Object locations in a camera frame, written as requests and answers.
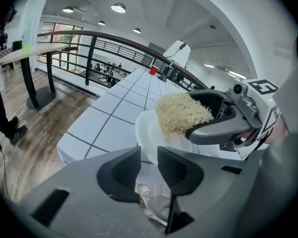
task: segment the red object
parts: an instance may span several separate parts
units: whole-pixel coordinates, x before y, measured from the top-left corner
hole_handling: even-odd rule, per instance
[[[157,68],[156,66],[151,66],[151,69],[150,69],[150,72],[149,74],[150,75],[155,75],[155,73],[159,70],[159,68]]]

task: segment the wooden tabletop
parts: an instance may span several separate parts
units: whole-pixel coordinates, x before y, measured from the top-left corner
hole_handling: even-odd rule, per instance
[[[13,61],[21,60],[30,56],[51,52],[55,50],[61,50],[68,47],[68,44],[63,43],[38,43],[36,46],[29,47],[28,51],[24,49],[14,51],[5,57],[0,59],[0,65],[5,65]]]

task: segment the window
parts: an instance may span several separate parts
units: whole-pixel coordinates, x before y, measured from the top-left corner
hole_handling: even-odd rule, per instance
[[[56,31],[73,31],[73,30],[80,31],[82,29],[83,28],[79,26],[44,22],[41,33],[56,32]],[[40,38],[38,38],[38,42],[50,42],[50,41],[51,41],[51,35],[41,36]],[[67,53],[54,54],[52,55],[52,65],[61,67],[63,69],[76,70],[75,65],[68,64],[66,61],[76,63],[77,56],[75,56],[74,54],[77,54],[77,50],[78,50],[77,44],[79,44],[79,41],[80,41],[79,34],[53,35],[52,42],[71,43],[70,44],[71,50],[69,50],[69,52],[73,53],[73,55],[70,55]],[[37,60],[46,62],[46,58],[42,56],[37,56]]]

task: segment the robotic arm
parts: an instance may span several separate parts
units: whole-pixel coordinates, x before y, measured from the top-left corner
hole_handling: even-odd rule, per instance
[[[189,92],[209,107],[214,120],[187,130],[185,137],[198,145],[233,142],[235,147],[249,146],[270,131],[280,116],[273,100],[278,87],[266,79],[244,80],[225,93],[216,90]],[[244,131],[252,133],[242,141]]]

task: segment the black table leg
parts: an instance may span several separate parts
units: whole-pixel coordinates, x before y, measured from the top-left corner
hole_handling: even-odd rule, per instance
[[[35,98],[35,89],[34,89],[34,85],[33,85],[33,81],[32,81],[32,76],[29,74],[28,63],[29,63],[29,58],[21,59],[21,68],[22,68],[23,79],[25,82],[25,87],[26,87],[26,90],[28,91],[28,94],[30,96],[30,101],[32,103],[32,106],[35,109],[37,109],[37,108],[39,108],[39,104]]]
[[[53,77],[52,77],[52,54],[51,54],[51,52],[46,53],[46,67],[47,67],[47,71],[48,71],[48,79],[49,79],[51,92],[54,93],[55,88],[54,88]]]

